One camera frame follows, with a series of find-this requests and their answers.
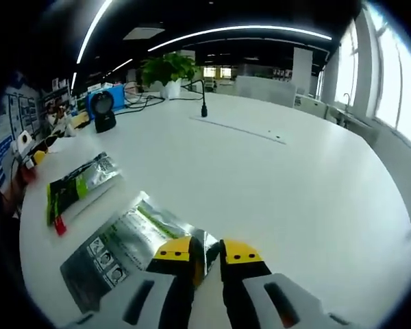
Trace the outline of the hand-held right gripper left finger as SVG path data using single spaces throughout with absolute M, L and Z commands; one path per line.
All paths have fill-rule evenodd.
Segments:
M 66 328 L 187 328 L 195 293 L 195 237 L 163 244 L 148 267 Z

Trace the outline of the person's left hand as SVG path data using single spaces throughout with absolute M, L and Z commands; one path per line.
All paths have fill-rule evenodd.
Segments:
M 37 170 L 35 167 L 28 169 L 26 166 L 20 166 L 17 171 L 17 176 L 19 186 L 25 188 L 28 184 L 36 180 Z

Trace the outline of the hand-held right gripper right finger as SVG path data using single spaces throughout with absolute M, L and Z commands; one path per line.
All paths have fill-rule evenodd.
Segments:
M 250 245 L 220 240 L 223 302 L 232 328 L 350 328 L 323 310 L 320 299 L 273 273 Z

